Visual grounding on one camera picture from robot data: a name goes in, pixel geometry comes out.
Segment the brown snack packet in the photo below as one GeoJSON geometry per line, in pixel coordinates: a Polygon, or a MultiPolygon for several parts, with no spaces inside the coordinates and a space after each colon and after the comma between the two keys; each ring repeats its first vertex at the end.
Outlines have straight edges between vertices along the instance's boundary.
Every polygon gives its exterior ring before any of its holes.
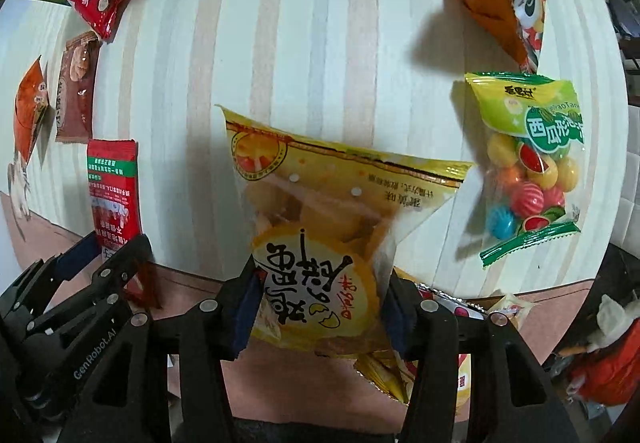
{"type": "Polygon", "coordinates": [[[96,66],[102,42],[93,32],[65,44],[55,101],[55,140],[87,144],[92,139],[92,110],[96,66]]]}

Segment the red clothing pile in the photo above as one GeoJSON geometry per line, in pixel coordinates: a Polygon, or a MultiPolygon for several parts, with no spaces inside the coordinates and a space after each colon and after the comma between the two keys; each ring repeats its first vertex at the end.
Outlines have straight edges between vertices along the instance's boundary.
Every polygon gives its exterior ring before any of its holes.
{"type": "Polygon", "coordinates": [[[562,348],[572,356],[566,395],[604,406],[628,403],[639,385],[639,299],[626,305],[603,295],[597,329],[584,342],[562,348]]]}

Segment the red green text packet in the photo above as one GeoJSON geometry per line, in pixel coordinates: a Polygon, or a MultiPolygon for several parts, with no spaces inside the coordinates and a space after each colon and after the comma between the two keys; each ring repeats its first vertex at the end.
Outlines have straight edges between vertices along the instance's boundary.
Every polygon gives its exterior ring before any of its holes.
{"type": "Polygon", "coordinates": [[[87,146],[90,206],[102,259],[111,258],[142,233],[138,143],[90,140],[87,146]]]}

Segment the orange snack packet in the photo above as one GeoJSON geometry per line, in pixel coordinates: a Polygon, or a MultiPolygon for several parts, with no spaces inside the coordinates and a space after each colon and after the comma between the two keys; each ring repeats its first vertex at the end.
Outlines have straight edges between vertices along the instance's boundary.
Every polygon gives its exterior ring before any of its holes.
{"type": "Polygon", "coordinates": [[[14,146],[23,166],[32,157],[40,128],[49,109],[49,93],[40,58],[29,67],[18,85],[14,98],[14,146]]]}

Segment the yellow egg snack bag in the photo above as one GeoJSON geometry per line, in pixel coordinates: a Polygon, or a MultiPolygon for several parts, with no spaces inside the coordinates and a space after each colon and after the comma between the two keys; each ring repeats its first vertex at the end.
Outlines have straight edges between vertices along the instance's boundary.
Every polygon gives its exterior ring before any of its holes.
{"type": "Polygon", "coordinates": [[[381,309],[397,246],[449,201],[465,161],[352,147],[225,109],[250,252],[265,276],[255,336],[352,357],[385,347],[381,309]]]}

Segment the yellow packet under gripper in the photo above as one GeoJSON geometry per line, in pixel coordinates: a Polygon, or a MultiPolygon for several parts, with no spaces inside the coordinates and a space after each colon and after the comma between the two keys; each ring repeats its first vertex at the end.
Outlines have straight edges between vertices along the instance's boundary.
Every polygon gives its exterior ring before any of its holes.
{"type": "MultiPolygon", "coordinates": [[[[486,310],[480,305],[449,296],[447,293],[419,283],[419,281],[412,279],[410,281],[422,299],[434,300],[440,307],[446,307],[456,316],[484,319],[492,313],[500,313],[506,316],[518,331],[522,330],[527,315],[535,306],[533,302],[508,293],[486,310]]],[[[382,392],[405,405],[409,403],[413,383],[418,372],[417,361],[405,361],[397,351],[385,349],[359,356],[354,367],[382,392]]],[[[471,375],[471,355],[460,354],[458,356],[456,414],[461,413],[462,407],[471,398],[471,375]]]]}

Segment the green bubble gum bag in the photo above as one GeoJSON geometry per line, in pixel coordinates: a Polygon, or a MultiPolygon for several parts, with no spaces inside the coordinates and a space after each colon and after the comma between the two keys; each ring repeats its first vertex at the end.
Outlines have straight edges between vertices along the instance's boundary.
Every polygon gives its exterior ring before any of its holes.
{"type": "Polygon", "coordinates": [[[484,267],[578,234],[585,139],[574,86],[505,71],[469,72],[464,80],[485,125],[484,267]]]}

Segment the striped cat print tablecloth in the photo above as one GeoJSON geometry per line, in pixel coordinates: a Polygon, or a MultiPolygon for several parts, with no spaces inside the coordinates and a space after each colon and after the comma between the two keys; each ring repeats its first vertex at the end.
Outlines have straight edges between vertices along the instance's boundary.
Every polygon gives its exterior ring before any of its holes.
{"type": "MultiPolygon", "coordinates": [[[[93,131],[139,144],[160,314],[217,286],[224,108],[325,140],[479,162],[484,126],[463,77],[510,68],[459,0],[130,0],[100,51],[93,131]]],[[[544,359],[598,273],[623,186],[627,93],[604,0],[547,0],[539,69],[572,81],[586,122],[579,233],[484,267],[485,207],[470,174],[397,263],[462,298],[530,293],[524,336],[544,359]]]]}

